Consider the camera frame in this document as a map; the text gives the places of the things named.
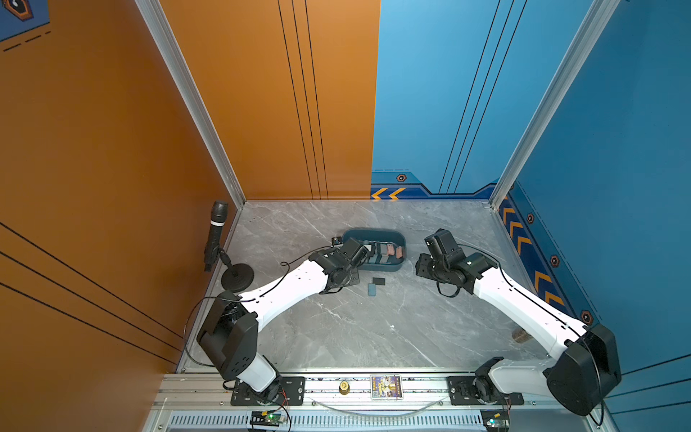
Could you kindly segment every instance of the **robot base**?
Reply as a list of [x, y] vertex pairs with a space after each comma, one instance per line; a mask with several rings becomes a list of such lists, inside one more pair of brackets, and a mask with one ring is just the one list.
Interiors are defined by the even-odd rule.
[[[494, 404], [485, 404], [477, 393], [477, 389], [473, 385], [474, 376], [465, 377], [447, 377], [448, 396], [451, 398], [451, 405], [497, 405], [501, 406], [501, 402]], [[511, 393], [509, 395], [511, 405], [523, 405], [523, 395], [521, 393]]]
[[[285, 391], [288, 405], [302, 405], [305, 392], [305, 377], [281, 377], [281, 390]], [[283, 394], [279, 393], [276, 401], [282, 402]], [[262, 406], [267, 405], [267, 401], [258, 398], [256, 392], [252, 390], [249, 384], [238, 381], [235, 384], [230, 404], [234, 406]]]

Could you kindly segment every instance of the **vent grille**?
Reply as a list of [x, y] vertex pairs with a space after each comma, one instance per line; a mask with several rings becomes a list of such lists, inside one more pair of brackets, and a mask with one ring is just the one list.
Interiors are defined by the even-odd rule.
[[291, 415], [294, 426], [303, 428], [350, 428], [350, 427], [372, 427], [372, 426], [480, 426], [482, 418], [479, 414], [421, 414], [415, 417], [397, 419], [395, 417], [372, 416], [372, 417], [347, 417], [343, 415], [317, 414], [317, 415]]
[[[401, 431], [484, 431], [480, 412], [435, 411], [422, 413], [415, 417], [395, 418], [386, 413], [377, 412], [370, 417], [347, 416], [324, 411], [291, 411], [293, 432], [299, 431], [333, 431], [343, 429], [351, 431], [381, 431], [399, 429]], [[174, 411], [168, 427], [171, 430], [213, 429], [246, 430], [249, 422], [249, 411]]]
[[204, 414], [195, 411], [175, 413], [171, 416], [170, 426], [227, 426], [245, 425], [248, 417], [245, 414]]

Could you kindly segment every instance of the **marble floor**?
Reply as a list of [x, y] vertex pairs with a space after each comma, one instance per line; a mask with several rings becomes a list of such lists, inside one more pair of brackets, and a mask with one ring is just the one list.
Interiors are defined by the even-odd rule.
[[[511, 331], [517, 326], [485, 301], [465, 291], [453, 299], [443, 297], [432, 281], [415, 276], [415, 261], [427, 252], [423, 239], [446, 228], [458, 242], [500, 258], [507, 274], [532, 289], [506, 231], [487, 203], [250, 201], [240, 214], [229, 255], [234, 263], [254, 268], [249, 288], [254, 289], [283, 275], [281, 261], [327, 246], [331, 237], [351, 227], [401, 232], [408, 246], [403, 267], [393, 273], [360, 271], [359, 285], [335, 295], [308, 297], [275, 318], [260, 332], [258, 351], [279, 370], [356, 366], [475, 370], [494, 356], [546, 355], [534, 340], [514, 342]], [[368, 297], [367, 283], [373, 276], [385, 277], [386, 286], [378, 286], [377, 295]], [[453, 292], [450, 285], [446, 288]], [[219, 280], [213, 294], [221, 290]], [[196, 343], [190, 345], [197, 360], [208, 361]], [[187, 358], [182, 365], [198, 369]]]

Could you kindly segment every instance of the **microphone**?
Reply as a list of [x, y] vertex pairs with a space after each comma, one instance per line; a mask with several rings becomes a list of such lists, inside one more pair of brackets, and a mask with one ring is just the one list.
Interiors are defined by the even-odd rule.
[[223, 233], [223, 225], [228, 219], [228, 203], [216, 201], [211, 209], [211, 227], [209, 228], [209, 238], [204, 249], [204, 271], [210, 272], [211, 268], [218, 260], [220, 254], [220, 237]]

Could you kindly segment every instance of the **aluminum frame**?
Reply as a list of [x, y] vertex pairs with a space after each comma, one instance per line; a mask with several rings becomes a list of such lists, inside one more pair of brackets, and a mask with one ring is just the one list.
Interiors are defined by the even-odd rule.
[[552, 116], [574, 82], [593, 46], [600, 38], [619, 1], [594, 0], [590, 5], [588, 13], [580, 24], [576, 36], [574, 36], [574, 40], [571, 41], [569, 49], [564, 55], [559, 68], [549, 83], [549, 87], [547, 87], [547, 91], [542, 96], [538, 108], [535, 110], [530, 123], [528, 123], [523, 136], [518, 141], [511, 159], [509, 159], [497, 186], [489, 198], [489, 203], [494, 210], [499, 209], [511, 185], [518, 178], [518, 174], [530, 157], [530, 153], [535, 149], [542, 133], [545, 132], [549, 121], [552, 120]]
[[[407, 384], [407, 398], [401, 401], [375, 402], [369, 394], [353, 393], [341, 396], [337, 390], [338, 382], [348, 379], [351, 382], [351, 392], [359, 387], [369, 386], [369, 376], [381, 373], [395, 372], [401, 375], [403, 383]], [[458, 371], [453, 368], [308, 368], [298, 369], [294, 372], [284, 372], [285, 376], [300, 375], [306, 377], [305, 399], [333, 406], [347, 411], [414, 411], [425, 405], [436, 402], [425, 413], [448, 413], [452, 411], [458, 415], [472, 413], [478, 406], [452, 406], [446, 392], [446, 377], [449, 375], [474, 375], [472, 372]], [[149, 417], [142, 432], [156, 432], [167, 430], [173, 413], [189, 411], [196, 414], [200, 411], [218, 411], [242, 413], [248, 410], [246, 406], [232, 406], [230, 393], [225, 391], [221, 384], [223, 379], [218, 373], [185, 373], [167, 374], [164, 376], [160, 390], [149, 413]], [[564, 411], [564, 408], [554, 398], [524, 394], [525, 404], [513, 406], [511, 410], [555, 410]], [[291, 412], [309, 413], [312, 411], [329, 411], [319, 404], [304, 403], [302, 406], [291, 406]], [[605, 422], [598, 429], [591, 420], [587, 420], [592, 432], [617, 432], [609, 412], [605, 413]]]
[[230, 160], [218, 137], [214, 122], [204, 105], [202, 95], [199, 93], [187, 62], [184, 60], [161, 3], [158, 0], [135, 0], [135, 3], [137, 3], [144, 22], [149, 28], [166, 66], [168, 66], [185, 105], [187, 105], [187, 110], [207, 146], [211, 159], [214, 160], [218, 173], [233, 199], [233, 204], [240, 211], [247, 199], [242, 187], [240, 187], [235, 171], [230, 165]]

